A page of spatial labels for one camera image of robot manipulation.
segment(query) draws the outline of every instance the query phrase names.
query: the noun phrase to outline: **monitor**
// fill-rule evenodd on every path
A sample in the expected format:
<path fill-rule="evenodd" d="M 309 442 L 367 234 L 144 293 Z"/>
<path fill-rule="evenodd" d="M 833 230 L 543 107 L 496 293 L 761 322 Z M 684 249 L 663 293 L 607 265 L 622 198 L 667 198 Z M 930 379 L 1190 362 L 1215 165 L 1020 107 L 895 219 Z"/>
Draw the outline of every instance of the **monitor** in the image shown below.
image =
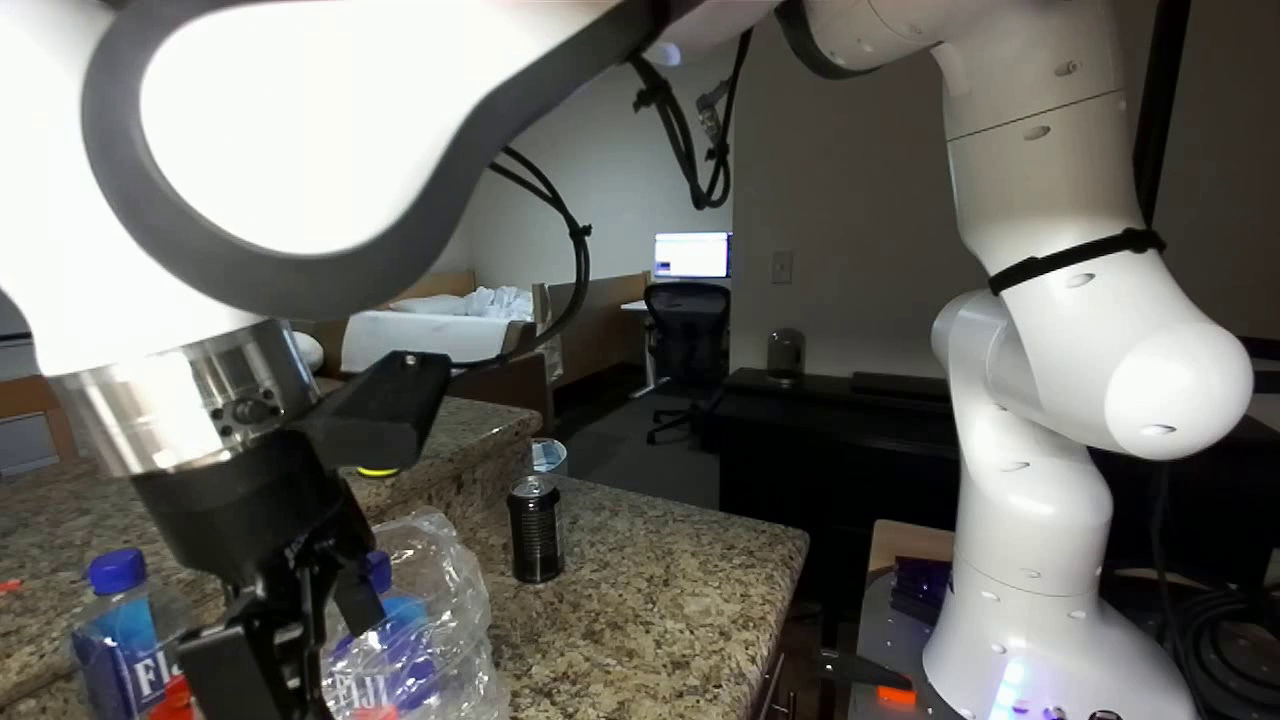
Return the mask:
<path fill-rule="evenodd" d="M 730 230 L 656 230 L 646 278 L 728 278 Z"/>

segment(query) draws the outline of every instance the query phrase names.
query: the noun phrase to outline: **white wall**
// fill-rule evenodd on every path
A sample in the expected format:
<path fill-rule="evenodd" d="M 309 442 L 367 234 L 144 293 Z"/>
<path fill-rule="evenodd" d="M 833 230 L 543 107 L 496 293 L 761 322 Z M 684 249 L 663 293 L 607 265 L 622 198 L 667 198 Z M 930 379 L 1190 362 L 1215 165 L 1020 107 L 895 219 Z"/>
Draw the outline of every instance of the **white wall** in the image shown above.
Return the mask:
<path fill-rule="evenodd" d="M 1139 86 L 1154 0 L 1115 6 Z M 1276 26 L 1276 0 L 1196 5 L 1154 210 L 1186 293 L 1265 335 L 1280 335 Z M 801 66 L 773 25 L 761 30 L 735 142 L 730 362 L 762 362 L 768 327 L 793 322 L 806 335 L 806 373 L 939 373 L 927 322 L 982 277 L 952 229 L 934 93 L 923 57 L 833 82 Z M 796 254 L 793 285 L 773 285 L 775 252 Z"/>
<path fill-rule="evenodd" d="M 692 111 L 692 99 L 716 86 L 728 66 L 730 46 L 672 73 L 684 107 Z M 635 86 L 633 66 L 610 66 L 513 142 L 531 157 L 555 180 L 566 207 L 595 229 L 588 238 L 593 277 L 642 271 L 653 234 L 663 229 L 730 222 L 730 207 L 692 207 L 656 111 L 633 111 Z M 488 285 L 570 278 L 562 219 L 492 171 L 471 195 L 449 254 L 462 254 Z"/>

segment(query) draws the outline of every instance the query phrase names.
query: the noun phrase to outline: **office chair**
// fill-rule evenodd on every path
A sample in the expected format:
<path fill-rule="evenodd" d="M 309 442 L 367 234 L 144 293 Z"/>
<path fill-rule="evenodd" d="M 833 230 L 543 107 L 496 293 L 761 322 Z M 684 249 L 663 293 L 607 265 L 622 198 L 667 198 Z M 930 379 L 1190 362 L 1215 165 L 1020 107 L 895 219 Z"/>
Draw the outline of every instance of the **office chair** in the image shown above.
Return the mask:
<path fill-rule="evenodd" d="M 646 442 L 663 433 L 701 435 L 702 412 L 716 402 L 728 377 L 728 287 L 720 285 L 646 285 L 653 359 L 663 394 L 684 394 L 684 407 L 653 412 Z"/>

